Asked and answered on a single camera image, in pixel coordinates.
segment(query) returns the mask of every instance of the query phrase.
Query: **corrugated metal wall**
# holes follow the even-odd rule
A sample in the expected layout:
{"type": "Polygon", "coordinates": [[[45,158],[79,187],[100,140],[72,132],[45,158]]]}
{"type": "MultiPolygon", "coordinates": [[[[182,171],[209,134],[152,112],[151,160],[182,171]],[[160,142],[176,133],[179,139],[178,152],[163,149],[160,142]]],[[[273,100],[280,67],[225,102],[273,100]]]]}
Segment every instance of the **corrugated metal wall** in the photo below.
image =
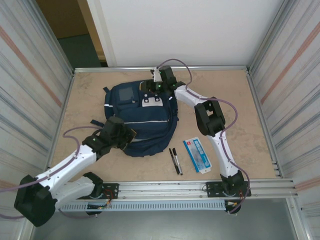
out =
{"type": "Polygon", "coordinates": [[[252,67],[285,177],[320,239],[320,1],[295,1],[252,67]]]}
{"type": "MultiPolygon", "coordinates": [[[[0,188],[46,167],[72,70],[33,1],[0,1],[0,188]]],[[[16,192],[2,193],[0,213],[20,215],[16,192]]],[[[0,239],[17,239],[19,220],[0,218],[0,239]]]]}

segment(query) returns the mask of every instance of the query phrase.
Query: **table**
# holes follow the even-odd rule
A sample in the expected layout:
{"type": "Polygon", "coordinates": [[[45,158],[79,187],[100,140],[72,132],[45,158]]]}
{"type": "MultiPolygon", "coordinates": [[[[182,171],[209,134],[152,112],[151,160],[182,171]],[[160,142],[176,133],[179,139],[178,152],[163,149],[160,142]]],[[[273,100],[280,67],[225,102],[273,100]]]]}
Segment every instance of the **table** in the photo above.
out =
{"type": "MultiPolygon", "coordinates": [[[[187,71],[175,71],[178,81],[187,83],[187,71]]],[[[235,162],[245,169],[250,178],[275,178],[275,171],[269,155],[260,120],[243,70],[196,70],[192,71],[193,82],[189,86],[200,95],[227,100],[238,110],[238,121],[226,132],[229,147],[235,162]]],[[[76,143],[63,138],[66,130],[78,126],[92,126],[92,119],[105,122],[103,87],[151,78],[149,71],[134,72],[80,72],[75,74],[67,108],[61,125],[51,166],[58,164],[76,149],[76,143]]],[[[231,107],[221,103],[226,126],[235,113],[231,107]]],[[[194,109],[178,102],[179,121],[168,148],[176,148],[183,175],[177,175],[169,150],[154,156],[130,157],[119,149],[112,149],[95,164],[87,167],[73,179],[86,172],[97,174],[106,182],[120,181],[176,181],[176,180],[218,180],[219,161],[206,136],[196,124],[194,109]],[[183,144],[183,140],[199,137],[212,163],[210,172],[197,173],[183,144]]],[[[80,141],[93,133],[92,129],[79,129],[71,134],[80,141]]]]}

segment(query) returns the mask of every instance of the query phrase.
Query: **pen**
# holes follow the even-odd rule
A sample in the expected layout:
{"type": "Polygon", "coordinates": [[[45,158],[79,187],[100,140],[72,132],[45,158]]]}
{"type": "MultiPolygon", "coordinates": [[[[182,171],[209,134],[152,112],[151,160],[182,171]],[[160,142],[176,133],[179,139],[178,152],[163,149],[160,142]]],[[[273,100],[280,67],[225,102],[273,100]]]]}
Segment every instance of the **pen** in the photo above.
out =
{"type": "Polygon", "coordinates": [[[177,166],[178,166],[180,175],[182,175],[183,173],[182,173],[182,169],[181,169],[181,166],[180,166],[180,163],[179,163],[179,160],[178,160],[178,155],[177,155],[177,152],[176,152],[176,148],[174,147],[174,148],[172,149],[172,151],[173,151],[173,154],[174,154],[174,156],[175,156],[176,164],[177,164],[177,166]]]}
{"type": "Polygon", "coordinates": [[[176,174],[180,174],[179,168],[178,168],[178,166],[176,164],[176,161],[175,161],[174,155],[172,154],[171,148],[169,148],[169,151],[170,151],[170,155],[171,155],[171,159],[172,159],[174,168],[176,170],[176,174]]]}

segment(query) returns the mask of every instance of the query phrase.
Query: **gray floor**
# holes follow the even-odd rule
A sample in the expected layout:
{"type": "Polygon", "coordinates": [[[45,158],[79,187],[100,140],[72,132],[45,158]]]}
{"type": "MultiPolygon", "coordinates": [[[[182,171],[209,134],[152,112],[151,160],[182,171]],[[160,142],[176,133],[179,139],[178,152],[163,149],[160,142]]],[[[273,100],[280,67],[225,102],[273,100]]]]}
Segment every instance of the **gray floor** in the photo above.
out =
{"type": "Polygon", "coordinates": [[[281,200],[247,200],[237,216],[224,211],[103,212],[70,219],[56,213],[34,240],[295,240],[281,200]]]}
{"type": "Polygon", "coordinates": [[[58,41],[74,69],[101,67],[89,34],[60,38],[58,41]]]}

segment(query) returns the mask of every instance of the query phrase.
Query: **navy backpack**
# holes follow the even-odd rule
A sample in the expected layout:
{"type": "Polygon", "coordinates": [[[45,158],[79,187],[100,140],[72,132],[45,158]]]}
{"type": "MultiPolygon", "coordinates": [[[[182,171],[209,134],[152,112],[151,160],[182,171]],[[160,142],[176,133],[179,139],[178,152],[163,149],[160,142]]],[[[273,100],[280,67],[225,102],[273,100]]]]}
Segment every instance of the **navy backpack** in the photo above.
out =
{"type": "MultiPolygon", "coordinates": [[[[132,157],[152,156],[169,144],[177,127],[178,104],[176,97],[162,92],[144,93],[142,81],[121,83],[106,92],[104,113],[106,119],[116,116],[136,132],[124,153],[132,157]]],[[[93,124],[101,123],[92,120],[93,124]]]]}

